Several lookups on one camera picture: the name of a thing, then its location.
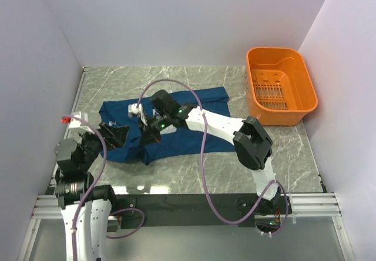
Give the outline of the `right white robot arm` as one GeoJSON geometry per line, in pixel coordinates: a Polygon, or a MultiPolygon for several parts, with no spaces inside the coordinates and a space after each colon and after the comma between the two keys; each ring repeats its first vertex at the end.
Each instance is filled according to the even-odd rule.
{"type": "Polygon", "coordinates": [[[151,102],[157,114],[147,116],[142,104],[129,105],[129,114],[136,116],[141,131],[140,144],[161,140],[161,132],[169,126],[212,135],[234,146],[239,162],[250,169],[256,186],[257,215],[271,215],[278,209],[281,187],[271,164],[273,141],[260,122],[223,116],[192,103],[179,104],[165,90],[156,92],[151,102]]]}

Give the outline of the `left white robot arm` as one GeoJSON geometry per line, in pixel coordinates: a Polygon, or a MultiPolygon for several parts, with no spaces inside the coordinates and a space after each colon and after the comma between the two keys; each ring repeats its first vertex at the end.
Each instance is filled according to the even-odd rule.
{"type": "Polygon", "coordinates": [[[104,150],[125,145],[128,126],[100,123],[84,128],[81,142],[67,138],[55,146],[55,196],[65,227],[67,260],[104,260],[108,217],[117,209],[111,185],[98,186],[89,168],[104,150]]]}

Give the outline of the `blue t shirt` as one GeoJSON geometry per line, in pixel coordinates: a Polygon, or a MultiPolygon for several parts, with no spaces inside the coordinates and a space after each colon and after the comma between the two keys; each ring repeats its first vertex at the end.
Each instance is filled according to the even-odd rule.
{"type": "MultiPolygon", "coordinates": [[[[230,116],[228,107],[229,96],[223,86],[195,90],[203,108],[223,116],[230,116]]],[[[183,104],[197,101],[189,91],[173,92],[171,96],[183,104]]],[[[160,143],[152,143],[142,147],[139,145],[140,129],[137,119],[129,117],[128,106],[137,102],[137,99],[123,101],[103,102],[99,109],[102,122],[109,126],[129,126],[126,144],[121,148],[108,151],[107,160],[117,163],[131,163],[141,161],[145,165],[158,159],[179,155],[191,155],[200,153],[202,144],[202,132],[189,131],[187,129],[175,128],[170,125],[161,131],[160,143]]],[[[141,101],[147,116],[157,115],[158,112],[150,101],[150,97],[141,101]]],[[[234,152],[234,146],[227,141],[212,135],[207,135],[205,152],[234,152]]]]}

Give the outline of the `orange plastic basket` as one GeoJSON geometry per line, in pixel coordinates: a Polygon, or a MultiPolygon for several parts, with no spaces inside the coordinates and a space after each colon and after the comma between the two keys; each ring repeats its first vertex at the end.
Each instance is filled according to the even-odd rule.
{"type": "Polygon", "coordinates": [[[318,105],[303,56],[291,48],[250,49],[244,82],[249,114],[264,126],[294,126],[318,105]]]}

